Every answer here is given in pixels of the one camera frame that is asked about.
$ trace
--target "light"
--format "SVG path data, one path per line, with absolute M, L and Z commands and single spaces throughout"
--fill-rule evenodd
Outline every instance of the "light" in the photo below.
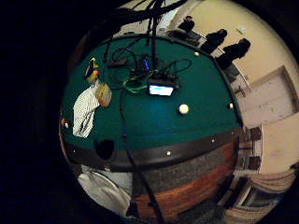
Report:
M 240 34 L 242 34 L 242 35 L 244 35 L 245 32 L 246 32 L 246 28 L 245 28 L 245 26 L 243 26 L 243 25 L 239 25 L 239 26 L 236 28 L 236 30 L 237 30 Z
M 173 90 L 174 88 L 169 86 L 149 85 L 149 94 L 151 95 L 170 96 Z
M 147 70 L 149 71 L 150 70 L 150 66 L 149 66 L 149 63 L 147 60 L 143 60 L 144 64 L 146 65 L 147 67 Z

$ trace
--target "green felt surface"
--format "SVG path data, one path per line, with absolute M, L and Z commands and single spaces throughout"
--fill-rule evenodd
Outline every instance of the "green felt surface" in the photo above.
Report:
M 130 37 L 114 40 L 107 57 L 110 58 L 111 52 L 128 45 L 133 40 Z M 102 58 L 105 49 L 106 44 L 93 50 L 72 72 L 64 91 L 62 103 L 64 118 L 73 120 L 74 103 L 90 86 L 83 77 L 91 57 L 95 57 L 100 63 L 100 73 L 103 74 Z M 150 45 L 149 47 L 145 45 L 145 39 L 131 49 L 137 54 L 150 54 Z M 129 92 L 125 94 L 123 107 L 130 149 L 162 147 L 198 140 L 240 126 L 237 121 L 236 100 L 225 85 L 218 67 L 206 55 L 195 57 L 193 54 L 194 49 L 165 39 L 157 39 L 157 55 L 165 63 L 179 58 L 189 58 L 192 60 L 192 66 L 179 73 L 182 87 L 171 97 L 151 96 L 147 94 L 147 90 L 139 94 Z M 186 65 L 186 62 L 178 63 L 178 69 Z M 129 70 L 105 69 L 105 82 L 110 87 L 115 87 L 116 84 L 111 80 L 112 74 L 114 77 L 124 79 L 129 76 Z M 123 149 L 120 93 L 120 90 L 114 90 L 109 107 L 96 109 L 93 129 L 88 138 L 74 136 L 71 127 L 64 129 L 65 141 L 78 147 L 93 148 L 93 139 L 99 141 L 111 139 L 115 141 L 116 149 Z M 235 102 L 235 108 L 229 109 L 228 104 L 232 101 Z M 187 115 L 181 116 L 178 107 L 183 103 L 189 106 L 190 111 Z

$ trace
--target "green table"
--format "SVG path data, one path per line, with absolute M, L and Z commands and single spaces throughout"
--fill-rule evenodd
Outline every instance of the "green table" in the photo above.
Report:
M 137 39 L 137 35 L 114 38 L 107 58 L 119 48 Z M 141 168 L 166 166 L 199 156 L 224 143 L 236 139 L 243 126 L 237 101 L 225 76 L 212 57 L 181 41 L 157 37 L 157 56 L 170 63 L 179 58 L 192 60 L 192 66 L 180 73 L 181 88 L 171 97 L 149 95 L 147 90 L 139 94 L 127 92 L 123 98 L 123 114 L 127 127 L 127 146 Z M 103 63 L 107 43 L 94 49 L 72 72 L 64 91 L 62 118 L 73 121 L 73 106 L 78 96 L 90 84 L 84 73 L 92 57 L 100 64 L 100 73 L 105 68 L 105 82 L 111 87 L 113 81 L 129 76 L 128 68 L 109 69 Z M 146 38 L 131 48 L 136 54 L 150 54 Z M 177 64 L 177 69 L 187 65 Z M 87 138 L 76 137 L 70 128 L 62 128 L 68 157 L 97 169 L 130 171 L 133 168 L 127 159 L 122 141 L 120 114 L 121 90 L 112 91 L 109 107 L 98 107 L 94 113 L 93 129 Z M 178 107 L 189 106 L 189 113 L 180 115 Z M 94 150 L 94 140 L 114 142 L 114 151 L 108 160 L 101 159 Z

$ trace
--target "wall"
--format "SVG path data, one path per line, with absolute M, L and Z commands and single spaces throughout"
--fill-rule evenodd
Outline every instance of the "wall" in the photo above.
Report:
M 287 43 L 297 62 L 299 62 L 299 14 L 297 0 L 234 0 L 257 13 L 273 27 Z
M 260 173 L 274 174 L 299 161 L 299 113 L 263 126 L 263 155 Z
M 222 48 L 243 37 L 250 40 L 251 47 L 246 57 L 235 60 L 236 65 L 249 77 L 249 83 L 285 65 L 299 92 L 299 68 L 295 59 L 277 33 L 257 15 L 227 0 L 206 0 L 195 7 L 191 15 L 196 32 L 206 35 L 221 28 L 228 31 Z M 247 28 L 244 35 L 236 30 L 239 25 Z

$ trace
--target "person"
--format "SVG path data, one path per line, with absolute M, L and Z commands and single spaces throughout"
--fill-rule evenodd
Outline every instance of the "person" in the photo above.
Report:
M 244 57 L 248 52 L 249 47 L 250 42 L 246 38 L 243 38 L 239 40 L 237 44 L 225 47 L 223 49 L 225 53 L 216 58 L 216 62 L 218 63 L 219 67 L 224 70 L 232 64 L 234 59 L 240 59 Z
M 194 21 L 192 21 L 192 16 L 186 16 L 184 19 L 184 22 L 181 23 L 178 28 L 182 29 L 184 31 L 186 31 L 186 33 L 190 32 L 193 27 L 194 27 L 195 23 Z
M 216 33 L 208 34 L 206 36 L 206 42 L 200 47 L 200 50 L 207 54 L 212 53 L 217 46 L 223 43 L 224 38 L 227 36 L 227 31 L 220 29 Z

